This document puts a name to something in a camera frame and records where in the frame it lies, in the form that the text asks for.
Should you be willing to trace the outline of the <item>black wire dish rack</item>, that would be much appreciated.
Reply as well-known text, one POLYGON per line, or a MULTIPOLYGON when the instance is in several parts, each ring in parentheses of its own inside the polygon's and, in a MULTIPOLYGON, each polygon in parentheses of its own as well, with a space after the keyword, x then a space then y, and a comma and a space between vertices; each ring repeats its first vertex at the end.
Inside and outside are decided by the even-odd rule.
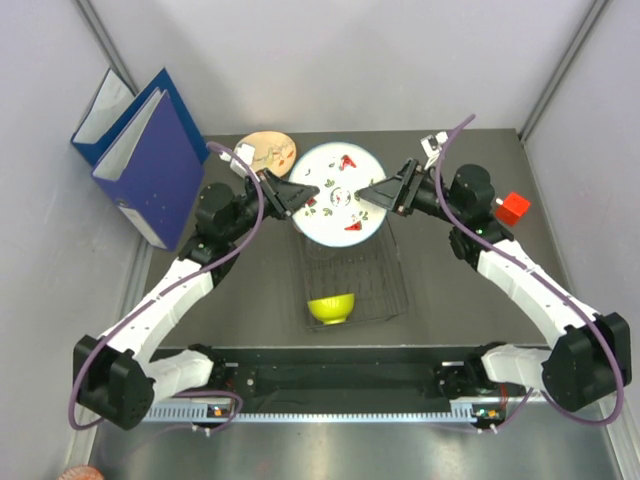
POLYGON ((291 228, 287 235, 292 265, 298 281, 296 308, 305 328, 328 328, 315 320, 307 302, 333 295, 353 293, 355 307, 344 327, 391 320, 407 312, 408 297, 400 263, 400 251, 389 221, 366 241, 346 248, 333 248, 327 261, 314 261, 305 251, 308 238, 291 228))

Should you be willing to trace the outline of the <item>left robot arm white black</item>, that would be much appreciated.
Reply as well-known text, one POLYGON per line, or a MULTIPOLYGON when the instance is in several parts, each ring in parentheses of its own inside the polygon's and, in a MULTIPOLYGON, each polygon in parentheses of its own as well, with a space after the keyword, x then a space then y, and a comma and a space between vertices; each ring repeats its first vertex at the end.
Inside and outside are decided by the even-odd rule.
POLYGON ((283 180, 267 169, 247 177, 235 194, 213 183, 199 194, 195 230, 168 271, 116 325, 73 350, 73 386, 68 406, 72 428, 82 428, 82 406, 123 430, 137 426, 160 401, 197 389, 216 396, 227 374, 210 348, 188 347, 160 360, 153 355, 183 316, 211 293, 253 240, 266 218, 288 220, 319 193, 316 186, 283 180))

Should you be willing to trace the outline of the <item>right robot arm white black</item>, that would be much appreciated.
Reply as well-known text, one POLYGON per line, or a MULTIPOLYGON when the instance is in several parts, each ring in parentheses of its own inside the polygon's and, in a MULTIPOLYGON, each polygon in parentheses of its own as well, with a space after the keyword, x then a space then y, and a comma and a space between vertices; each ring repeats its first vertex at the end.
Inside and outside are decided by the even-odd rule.
POLYGON ((420 211, 450 222, 454 255, 502 291, 546 341, 544 349, 503 342, 476 348, 461 367, 437 369, 445 395, 455 398, 470 388, 487 396, 507 383, 538 390, 573 413, 614 394, 611 415, 619 415, 632 378, 628 323, 570 296, 526 254, 492 212, 495 190, 483 167, 463 165, 444 186, 436 167, 411 159, 357 195, 398 215, 420 211))

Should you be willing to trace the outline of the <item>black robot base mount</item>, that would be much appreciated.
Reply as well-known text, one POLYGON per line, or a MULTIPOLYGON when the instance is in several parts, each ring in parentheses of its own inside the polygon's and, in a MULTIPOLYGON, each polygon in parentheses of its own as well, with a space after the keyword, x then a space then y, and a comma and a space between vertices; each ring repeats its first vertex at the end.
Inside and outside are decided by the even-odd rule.
POLYGON ((503 406, 523 388, 474 387, 468 347, 215 348, 207 388, 230 391, 252 414, 439 413, 470 397, 503 406))

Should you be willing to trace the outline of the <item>white plate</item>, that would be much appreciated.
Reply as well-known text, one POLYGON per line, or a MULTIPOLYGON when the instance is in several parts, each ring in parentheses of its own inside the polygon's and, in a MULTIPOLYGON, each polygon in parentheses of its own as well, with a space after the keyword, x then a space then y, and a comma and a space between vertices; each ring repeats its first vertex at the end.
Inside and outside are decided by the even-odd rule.
POLYGON ((358 191, 385 178, 378 159, 358 145, 330 142, 312 148, 296 162, 289 180, 316 186, 319 193, 293 215, 294 224, 325 247, 366 241, 382 226, 387 211, 361 200, 358 191))

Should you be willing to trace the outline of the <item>beige floral plate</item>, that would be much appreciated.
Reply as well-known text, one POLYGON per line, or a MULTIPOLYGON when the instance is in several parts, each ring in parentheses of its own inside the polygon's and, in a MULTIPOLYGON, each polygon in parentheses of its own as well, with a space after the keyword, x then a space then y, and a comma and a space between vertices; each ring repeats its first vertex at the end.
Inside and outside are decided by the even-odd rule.
POLYGON ((255 147, 254 160, 250 167, 254 172, 269 169, 276 176, 284 177, 296 161, 296 145, 288 135, 282 132, 254 132, 242 138, 237 145, 241 142, 255 147))

